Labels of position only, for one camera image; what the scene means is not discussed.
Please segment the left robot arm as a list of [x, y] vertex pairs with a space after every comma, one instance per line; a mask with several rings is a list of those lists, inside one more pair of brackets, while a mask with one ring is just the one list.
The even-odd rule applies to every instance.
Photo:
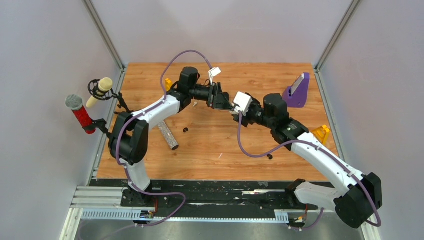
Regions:
[[147, 175], [144, 158], [148, 151], [149, 133], [165, 119], [187, 108], [192, 100], [204, 101], [209, 108], [233, 110], [229, 94], [222, 91], [219, 82], [202, 85], [200, 74], [194, 67], [184, 67], [179, 80], [163, 97], [150, 106], [133, 112], [118, 114], [109, 137], [110, 154], [124, 167], [128, 185], [135, 190], [134, 200], [140, 206], [149, 206], [153, 193], [148, 188], [151, 179]]

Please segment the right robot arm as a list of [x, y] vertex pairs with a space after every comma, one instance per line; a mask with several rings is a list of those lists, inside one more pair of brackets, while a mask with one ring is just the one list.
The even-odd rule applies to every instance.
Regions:
[[270, 129], [278, 146], [267, 151], [267, 155], [285, 147], [309, 162], [331, 183], [331, 187], [324, 187], [298, 179], [285, 195], [290, 208], [311, 204], [331, 210], [354, 229], [364, 223], [382, 225], [378, 213], [382, 206], [381, 179], [372, 172], [364, 174], [328, 150], [306, 126], [290, 117], [287, 103], [279, 93], [266, 95], [261, 104], [248, 93], [238, 92], [233, 105], [239, 127], [257, 124]]

